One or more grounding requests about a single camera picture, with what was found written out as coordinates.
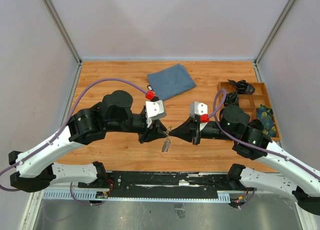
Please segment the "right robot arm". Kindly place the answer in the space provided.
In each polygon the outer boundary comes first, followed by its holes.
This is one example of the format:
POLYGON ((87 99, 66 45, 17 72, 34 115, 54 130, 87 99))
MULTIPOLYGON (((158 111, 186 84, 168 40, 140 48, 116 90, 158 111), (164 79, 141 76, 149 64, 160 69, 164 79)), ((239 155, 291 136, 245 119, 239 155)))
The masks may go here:
POLYGON ((286 152, 270 137, 249 126, 250 116, 238 106, 227 106, 220 119, 211 121, 200 114, 207 106, 196 102, 188 120, 170 132, 170 136, 198 145, 201 139, 229 139, 240 156, 266 164, 279 175, 258 172, 233 164, 227 174, 229 188, 241 187, 270 191, 295 200, 298 206, 314 215, 320 213, 320 172, 286 152))

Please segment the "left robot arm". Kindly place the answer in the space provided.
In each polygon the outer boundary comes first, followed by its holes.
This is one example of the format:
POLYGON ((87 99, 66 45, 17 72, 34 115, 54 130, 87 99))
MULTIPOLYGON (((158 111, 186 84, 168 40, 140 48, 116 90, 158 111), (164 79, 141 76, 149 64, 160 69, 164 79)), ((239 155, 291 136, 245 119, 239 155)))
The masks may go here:
POLYGON ((24 192, 37 192, 58 183, 79 184, 103 188, 111 180, 103 163, 87 165, 59 164, 57 159, 67 153, 103 140, 108 132, 136 133, 139 143, 166 137, 166 128, 160 119, 166 116, 163 101, 147 94, 142 111, 131 111, 132 96, 122 90, 105 95, 102 101, 90 108, 79 110, 58 131, 38 146, 26 151, 12 151, 10 165, 16 171, 10 175, 10 185, 24 192))

